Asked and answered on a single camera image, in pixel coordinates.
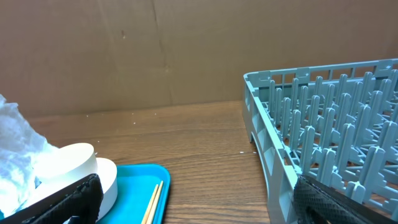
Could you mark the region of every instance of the dish rack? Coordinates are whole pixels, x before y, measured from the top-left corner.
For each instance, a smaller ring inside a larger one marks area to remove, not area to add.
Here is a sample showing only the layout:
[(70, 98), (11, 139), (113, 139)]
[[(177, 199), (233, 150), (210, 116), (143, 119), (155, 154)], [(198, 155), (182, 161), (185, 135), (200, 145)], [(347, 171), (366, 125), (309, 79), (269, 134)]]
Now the dish rack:
[(298, 174), (398, 221), (398, 58), (245, 74), (243, 117), (272, 223), (295, 223)]

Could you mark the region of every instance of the light blue dish rack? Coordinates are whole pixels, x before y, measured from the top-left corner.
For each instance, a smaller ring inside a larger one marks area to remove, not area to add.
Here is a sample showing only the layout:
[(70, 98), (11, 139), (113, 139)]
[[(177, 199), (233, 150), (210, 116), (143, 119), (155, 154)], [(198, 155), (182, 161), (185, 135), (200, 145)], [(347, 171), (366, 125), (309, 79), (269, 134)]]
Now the light blue dish rack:
[(398, 58), (243, 76), (244, 123), (261, 159), (272, 223), (297, 222), (297, 174), (398, 221), (396, 66)]

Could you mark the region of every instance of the blue tray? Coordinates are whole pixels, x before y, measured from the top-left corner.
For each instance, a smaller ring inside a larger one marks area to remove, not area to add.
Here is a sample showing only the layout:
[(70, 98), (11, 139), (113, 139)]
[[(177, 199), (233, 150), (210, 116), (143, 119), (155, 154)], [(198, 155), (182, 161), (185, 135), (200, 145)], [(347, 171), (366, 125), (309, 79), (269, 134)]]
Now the blue tray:
[(156, 164), (118, 166), (118, 197), (97, 223), (141, 223), (155, 185), (161, 180), (164, 183), (153, 223), (162, 223), (171, 177), (166, 168)]

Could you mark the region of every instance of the plastic tray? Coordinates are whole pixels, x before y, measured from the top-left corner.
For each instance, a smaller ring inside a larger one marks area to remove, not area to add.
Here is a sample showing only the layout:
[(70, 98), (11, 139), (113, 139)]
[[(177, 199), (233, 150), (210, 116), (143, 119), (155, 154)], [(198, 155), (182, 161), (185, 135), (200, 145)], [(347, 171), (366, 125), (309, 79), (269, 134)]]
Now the plastic tray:
[(398, 220), (398, 190), (390, 187), (398, 185), (397, 66), (398, 58), (243, 76), (244, 123), (261, 159), (272, 223), (297, 221), (298, 174)]
[(141, 223), (155, 185), (161, 180), (164, 184), (153, 223), (162, 223), (171, 177), (166, 168), (156, 164), (118, 166), (118, 197), (97, 223)]

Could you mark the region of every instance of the wooden table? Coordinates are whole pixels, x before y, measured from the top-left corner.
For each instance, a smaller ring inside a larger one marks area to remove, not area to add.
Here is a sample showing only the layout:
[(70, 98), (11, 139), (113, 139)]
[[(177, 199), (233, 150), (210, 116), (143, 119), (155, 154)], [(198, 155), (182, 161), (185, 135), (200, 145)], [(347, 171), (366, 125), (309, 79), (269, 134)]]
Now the wooden table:
[(240, 101), (29, 119), (55, 146), (94, 145), (116, 164), (172, 176), (165, 223), (269, 223), (266, 184)]

